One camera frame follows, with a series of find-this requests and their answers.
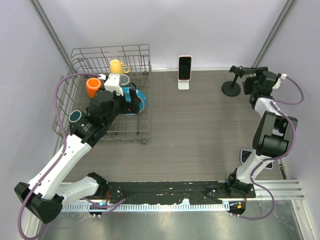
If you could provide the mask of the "black round-base phone holder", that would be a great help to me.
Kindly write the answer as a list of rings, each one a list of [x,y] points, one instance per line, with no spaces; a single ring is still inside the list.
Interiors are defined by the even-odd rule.
[[[236,97],[241,92],[241,87],[237,83],[237,79],[244,76],[244,69],[242,66],[233,65],[229,69],[229,72],[234,74],[234,79],[233,81],[225,81],[221,86],[221,90],[226,96]]]

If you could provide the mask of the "pink-cased phone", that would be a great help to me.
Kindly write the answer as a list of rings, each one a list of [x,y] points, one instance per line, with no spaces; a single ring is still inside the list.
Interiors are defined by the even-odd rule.
[[[181,55],[178,58],[178,80],[189,81],[192,72],[192,57],[190,55]]]

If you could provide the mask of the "purple-cased phone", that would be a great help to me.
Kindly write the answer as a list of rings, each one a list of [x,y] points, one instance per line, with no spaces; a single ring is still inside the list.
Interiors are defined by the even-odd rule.
[[[251,150],[247,150],[247,149],[242,149],[240,151],[240,158],[239,161],[241,164],[244,164],[247,159],[249,158],[249,156],[251,155],[252,151]],[[269,164],[267,164],[264,169],[266,170],[272,170],[274,168],[274,164],[273,162],[270,162]]]

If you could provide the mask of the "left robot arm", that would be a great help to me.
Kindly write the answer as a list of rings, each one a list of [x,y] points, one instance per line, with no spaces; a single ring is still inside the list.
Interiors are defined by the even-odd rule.
[[[14,192],[19,200],[42,223],[48,224],[66,205],[85,197],[102,199],[108,183],[95,172],[66,187],[60,184],[76,163],[107,134],[118,115],[137,115],[146,106],[146,97],[133,87],[125,87],[121,95],[115,91],[97,91],[86,112],[75,110],[70,114],[70,134],[44,169],[28,183],[16,185]]]

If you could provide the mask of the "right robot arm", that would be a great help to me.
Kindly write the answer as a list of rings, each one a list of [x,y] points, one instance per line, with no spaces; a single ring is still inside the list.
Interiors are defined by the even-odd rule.
[[[226,182],[226,193],[236,198],[254,189],[255,178],[267,165],[289,154],[295,144],[298,120],[283,113],[277,106],[278,100],[272,97],[272,91],[288,79],[287,74],[276,74],[266,66],[249,68],[233,65],[229,71],[235,76],[232,81],[223,83],[222,92],[235,97],[243,91],[249,96],[251,107],[261,117],[252,140],[252,151]]]

